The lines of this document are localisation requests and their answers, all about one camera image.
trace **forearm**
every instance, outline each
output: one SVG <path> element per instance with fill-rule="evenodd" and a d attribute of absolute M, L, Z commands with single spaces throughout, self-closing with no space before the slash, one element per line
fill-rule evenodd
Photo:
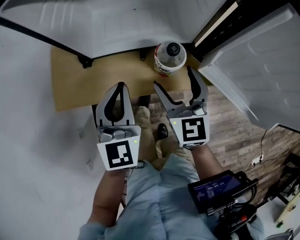
<path fill-rule="evenodd" d="M 224 171 L 208 145 L 195 147 L 192 151 L 196 172 L 199 179 L 203 180 Z"/>
<path fill-rule="evenodd" d="M 105 227 L 114 226 L 124 191 L 125 170 L 105 171 L 93 199 L 88 222 L 98 222 Z"/>

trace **leg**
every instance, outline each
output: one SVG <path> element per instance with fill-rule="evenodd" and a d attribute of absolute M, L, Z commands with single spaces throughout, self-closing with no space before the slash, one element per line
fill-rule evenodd
<path fill-rule="evenodd" d="M 157 132 L 158 141 L 156 142 L 155 148 L 160 158 L 151 163 L 154 168 L 160 171 L 172 153 L 188 160 L 192 165 L 195 165 L 191 152 L 187 149 L 179 147 L 176 137 L 168 137 L 168 129 L 164 123 L 159 124 Z"/>
<path fill-rule="evenodd" d="M 151 129 L 149 109 L 145 106 L 140 106 L 135 115 L 135 123 L 141 127 L 138 159 L 147 160 L 151 163 L 158 158 L 158 155 Z"/>
<path fill-rule="evenodd" d="M 193 166 L 195 165 L 191 151 L 183 147 L 179 147 L 175 136 L 169 136 L 167 138 L 158 140 L 155 147 L 158 155 L 162 155 L 163 158 L 169 158 L 169 156 L 173 153 L 188 160 Z"/>

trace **small screen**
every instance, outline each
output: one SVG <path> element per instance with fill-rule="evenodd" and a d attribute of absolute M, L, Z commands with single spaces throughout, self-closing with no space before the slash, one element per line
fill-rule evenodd
<path fill-rule="evenodd" d="M 228 174 L 209 183 L 196 186 L 194 191 L 198 202 L 202 202 L 223 195 L 240 185 L 239 180 Z"/>

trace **shoe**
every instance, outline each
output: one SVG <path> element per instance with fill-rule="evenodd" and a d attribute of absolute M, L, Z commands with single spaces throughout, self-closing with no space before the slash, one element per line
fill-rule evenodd
<path fill-rule="evenodd" d="M 162 140 L 168 137 L 168 129 L 164 123 L 158 125 L 157 140 Z"/>
<path fill-rule="evenodd" d="M 143 106 L 148 108 L 150 103 L 150 98 L 151 98 L 150 95 L 141 96 L 139 98 L 139 107 Z"/>

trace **cable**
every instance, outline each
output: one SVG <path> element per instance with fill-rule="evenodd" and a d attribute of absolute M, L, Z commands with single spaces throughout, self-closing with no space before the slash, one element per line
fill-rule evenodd
<path fill-rule="evenodd" d="M 252 170 L 253 168 L 255 168 L 255 167 L 256 167 L 256 164 L 254 163 L 254 164 L 253 164 L 253 167 L 252 167 L 252 168 L 250 168 L 249 170 L 247 170 L 247 168 L 249 167 L 249 165 L 250 165 L 251 161 L 249 162 L 248 166 L 245 168 L 245 170 L 244 170 L 244 173 L 245 173 L 245 172 L 249 172 L 250 170 Z"/>
<path fill-rule="evenodd" d="M 238 208 L 238 207 L 243 207 L 244 205 L 248 205 L 256 197 L 256 194 L 257 194 L 257 187 L 254 185 L 251 188 L 251 197 L 250 197 L 250 199 L 246 202 L 236 203 L 234 205 L 234 207 Z"/>
<path fill-rule="evenodd" d="M 253 159 L 255 159 L 259 154 L 261 154 L 261 157 L 263 157 L 263 156 L 265 155 L 265 153 L 262 151 L 262 141 L 264 140 L 264 137 L 265 137 L 266 133 L 267 133 L 267 130 L 265 130 L 265 132 L 264 132 L 264 134 L 263 134 L 263 136 L 262 136 L 262 138 L 261 138 L 261 141 L 260 141 L 260 152 L 259 152 L 258 154 L 256 154 L 256 155 L 250 160 L 250 162 L 249 162 L 248 165 L 246 166 L 245 170 L 243 171 L 244 173 L 245 173 L 245 172 L 248 172 L 248 171 L 250 171 L 250 170 L 252 170 L 253 168 L 256 167 L 256 164 L 254 163 L 254 164 L 253 164 L 253 167 L 250 168 L 249 170 L 247 170 L 248 167 L 250 166 L 250 163 L 252 162 Z"/>
<path fill-rule="evenodd" d="M 264 137 L 265 137 L 266 133 L 267 133 L 267 130 L 265 130 L 265 132 L 264 132 L 264 134 L 263 134 L 263 136 L 261 138 L 261 141 L 260 141 L 261 153 L 262 153 L 262 141 L 264 140 Z"/>
<path fill-rule="evenodd" d="M 141 166 L 134 166 L 134 167 L 131 167 L 131 168 L 130 168 L 130 169 L 131 169 L 131 173 L 130 173 L 130 175 L 128 176 L 128 178 L 124 181 L 123 185 L 125 185 L 125 184 L 127 183 L 128 179 L 130 178 L 130 176 L 131 176 L 132 172 L 134 171 L 134 169 L 143 169 L 143 168 L 146 167 L 145 161 L 138 160 L 138 163 L 142 163 L 142 165 L 141 165 Z"/>
<path fill-rule="evenodd" d="M 269 162 L 271 160 L 276 160 L 276 159 L 279 159 L 279 158 L 282 158 L 284 156 L 286 156 L 287 154 L 283 154 L 283 155 L 280 155 L 280 156 L 277 156 L 275 158 L 271 158 L 271 159 L 268 159 L 268 160 L 265 160 L 263 163 L 260 163 L 260 165 L 264 165 L 266 162 Z"/>

